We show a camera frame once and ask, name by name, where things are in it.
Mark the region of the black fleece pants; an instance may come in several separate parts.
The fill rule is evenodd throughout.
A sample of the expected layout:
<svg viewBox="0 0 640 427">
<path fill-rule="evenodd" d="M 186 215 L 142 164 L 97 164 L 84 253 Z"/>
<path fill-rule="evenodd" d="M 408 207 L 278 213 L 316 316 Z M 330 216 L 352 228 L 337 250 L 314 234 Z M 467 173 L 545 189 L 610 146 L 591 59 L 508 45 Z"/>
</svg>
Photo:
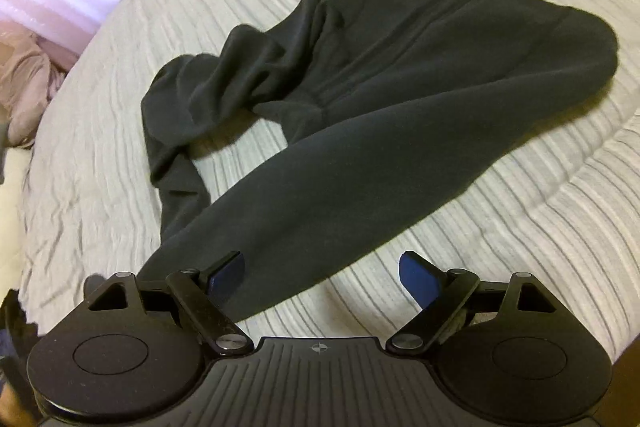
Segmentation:
<svg viewBox="0 0 640 427">
<path fill-rule="evenodd" d="M 544 0 L 300 0 L 273 28 L 181 55 L 142 98 L 160 281 L 237 251 L 240 321 L 463 192 L 612 79 L 602 18 Z"/>
</svg>

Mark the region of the dark clothes pile at left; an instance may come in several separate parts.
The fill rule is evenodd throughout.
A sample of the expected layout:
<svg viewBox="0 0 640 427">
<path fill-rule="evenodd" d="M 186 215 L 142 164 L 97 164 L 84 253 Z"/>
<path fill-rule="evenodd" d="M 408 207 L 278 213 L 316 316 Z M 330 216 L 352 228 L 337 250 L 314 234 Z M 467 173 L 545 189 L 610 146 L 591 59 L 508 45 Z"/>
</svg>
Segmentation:
<svg viewBox="0 0 640 427">
<path fill-rule="evenodd" d="M 37 426 L 40 414 L 26 377 L 26 359 L 38 340 L 27 322 L 18 292 L 9 289 L 1 303 L 1 425 Z"/>
</svg>

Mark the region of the pink bundled cloth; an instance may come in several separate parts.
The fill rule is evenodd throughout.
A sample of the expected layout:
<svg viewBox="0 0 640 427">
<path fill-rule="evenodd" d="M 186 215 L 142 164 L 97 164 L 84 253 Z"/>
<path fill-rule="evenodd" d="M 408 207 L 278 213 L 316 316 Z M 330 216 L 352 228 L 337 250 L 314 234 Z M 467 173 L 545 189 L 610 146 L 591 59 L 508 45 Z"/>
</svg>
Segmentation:
<svg viewBox="0 0 640 427">
<path fill-rule="evenodd" d="M 12 20 L 1 22 L 1 108 L 6 144 L 29 147 L 68 72 L 65 51 Z"/>
</svg>

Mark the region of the white striped bed quilt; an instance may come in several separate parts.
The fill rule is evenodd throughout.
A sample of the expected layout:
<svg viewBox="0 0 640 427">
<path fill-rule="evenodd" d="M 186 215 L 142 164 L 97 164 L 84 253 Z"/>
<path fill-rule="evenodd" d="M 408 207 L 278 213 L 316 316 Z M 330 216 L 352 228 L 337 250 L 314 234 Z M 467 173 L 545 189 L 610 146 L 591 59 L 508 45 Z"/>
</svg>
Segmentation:
<svg viewBox="0 0 640 427">
<path fill-rule="evenodd" d="M 243 323 L 251 336 L 387 337 L 416 304 L 397 261 L 416 251 L 488 281 L 532 272 L 617 358 L 639 332 L 639 0 L 548 0 L 615 30 L 604 98 L 491 166 L 460 197 L 341 273 Z M 47 332 L 91 274 L 134 272 L 157 248 L 140 102 L 183 53 L 215 52 L 237 24 L 266 29 L 299 0 L 122 0 L 39 126 L 23 184 L 21 303 Z"/>
</svg>

